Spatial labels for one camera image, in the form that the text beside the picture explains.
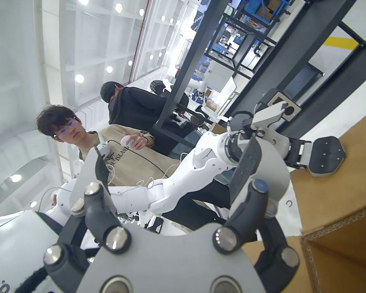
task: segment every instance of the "cardboard box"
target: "cardboard box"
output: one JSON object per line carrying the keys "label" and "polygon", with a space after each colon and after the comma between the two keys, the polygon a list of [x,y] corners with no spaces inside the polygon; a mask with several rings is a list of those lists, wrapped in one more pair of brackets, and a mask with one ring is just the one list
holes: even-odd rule
{"label": "cardboard box", "polygon": [[214,134],[222,134],[226,132],[226,128],[222,127],[221,125],[219,125],[218,123],[213,124],[213,128],[210,129],[211,132],[213,132]]}
{"label": "cardboard box", "polygon": [[[257,12],[256,15],[259,16],[260,18],[263,18],[263,8],[260,7]],[[270,21],[272,17],[272,14],[270,13],[270,9],[268,7],[264,7],[264,19],[266,21]]]}
{"label": "cardboard box", "polygon": [[270,0],[267,7],[275,12],[275,10],[279,7],[280,4],[281,0]]}
{"label": "cardboard box", "polygon": [[[291,173],[303,236],[287,239],[300,267],[284,292],[366,293],[366,117],[340,140],[347,157],[336,173]],[[254,264],[263,245],[243,249]]]}
{"label": "cardboard box", "polygon": [[217,110],[217,108],[210,101],[206,101],[206,105],[205,106],[208,107],[209,109],[211,109],[214,112]]}
{"label": "cardboard box", "polygon": [[281,0],[270,0],[267,7],[270,10],[275,11],[279,7],[280,4],[281,4]]}

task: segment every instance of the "glasses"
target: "glasses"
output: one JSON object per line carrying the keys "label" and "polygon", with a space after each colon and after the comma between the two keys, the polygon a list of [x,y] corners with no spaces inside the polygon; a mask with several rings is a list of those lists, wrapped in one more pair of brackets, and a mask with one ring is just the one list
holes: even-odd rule
{"label": "glasses", "polygon": [[75,118],[72,118],[68,121],[68,123],[61,128],[55,135],[55,137],[60,135],[66,135],[68,133],[68,128],[75,128],[76,127],[77,120]]}

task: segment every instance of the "man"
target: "man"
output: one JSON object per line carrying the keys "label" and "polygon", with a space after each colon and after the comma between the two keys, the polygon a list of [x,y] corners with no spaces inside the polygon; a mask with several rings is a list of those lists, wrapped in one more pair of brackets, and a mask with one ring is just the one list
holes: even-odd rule
{"label": "man", "polygon": [[[137,87],[124,87],[117,82],[104,83],[100,95],[109,104],[109,123],[148,131],[155,137],[154,151],[177,159],[182,152],[191,150],[153,128],[165,106],[165,98]],[[181,128],[170,120],[164,123],[163,128],[193,144],[200,137],[191,123]]]}
{"label": "man", "polygon": [[[57,142],[76,145],[84,159],[88,151],[99,144],[98,134],[87,133],[75,113],[64,106],[53,105],[42,111],[37,118],[37,126],[41,133]],[[179,161],[151,149],[155,139],[149,133],[120,125],[110,125],[100,133],[110,148],[110,154],[105,159],[109,169],[114,171],[109,175],[110,186],[135,186],[139,181],[146,182],[149,177],[169,177],[179,164]],[[134,141],[130,148],[120,144],[125,135],[130,135],[130,139]],[[162,216],[192,230],[214,221],[223,224],[224,219],[197,205],[193,200],[229,209],[229,198],[229,188],[214,180],[202,190],[186,194],[173,211]]]}

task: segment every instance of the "white controller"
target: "white controller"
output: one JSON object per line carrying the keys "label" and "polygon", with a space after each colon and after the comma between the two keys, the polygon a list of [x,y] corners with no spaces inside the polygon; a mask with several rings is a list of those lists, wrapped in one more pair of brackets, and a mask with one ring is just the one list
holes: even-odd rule
{"label": "white controller", "polygon": [[130,138],[130,135],[125,135],[121,140],[120,140],[120,144],[123,146],[123,147],[130,147],[134,140],[133,139],[129,139]]}

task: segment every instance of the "beige t-shirt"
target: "beige t-shirt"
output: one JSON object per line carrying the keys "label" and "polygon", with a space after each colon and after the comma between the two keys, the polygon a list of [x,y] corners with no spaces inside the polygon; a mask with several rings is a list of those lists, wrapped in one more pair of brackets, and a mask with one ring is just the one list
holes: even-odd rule
{"label": "beige t-shirt", "polygon": [[[150,136],[134,128],[112,124],[104,128],[100,133],[110,148],[109,155],[105,158],[105,163],[109,166],[109,181],[113,178],[109,186],[136,186],[139,181],[146,183],[149,177],[154,180],[161,179],[167,169],[165,178],[170,177],[176,170],[179,160],[171,159],[165,155],[145,147],[140,151],[131,150],[128,146],[120,145],[123,133]],[[81,152],[85,160],[88,152]]]}

